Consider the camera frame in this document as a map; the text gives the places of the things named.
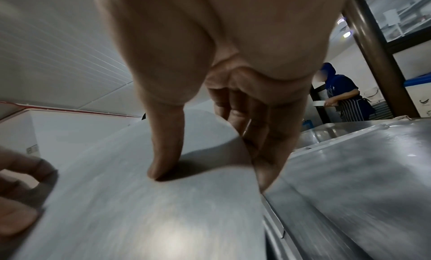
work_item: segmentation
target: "worker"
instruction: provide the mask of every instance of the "worker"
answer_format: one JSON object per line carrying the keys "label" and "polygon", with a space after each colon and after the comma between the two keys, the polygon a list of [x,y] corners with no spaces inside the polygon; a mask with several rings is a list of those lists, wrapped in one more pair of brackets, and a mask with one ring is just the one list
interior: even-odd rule
{"label": "worker", "polygon": [[[215,113],[242,135],[265,191],[295,147],[344,1],[95,0],[148,114],[148,177],[158,179],[178,162],[184,105],[205,84]],[[24,229],[34,213],[15,207],[22,215],[7,219],[26,213],[25,223],[14,224]]]}
{"label": "worker", "polygon": [[325,82],[328,99],[325,107],[336,106],[344,122],[368,121],[375,113],[368,100],[362,98],[359,88],[345,75],[337,75],[330,63],[324,63],[317,80]]}

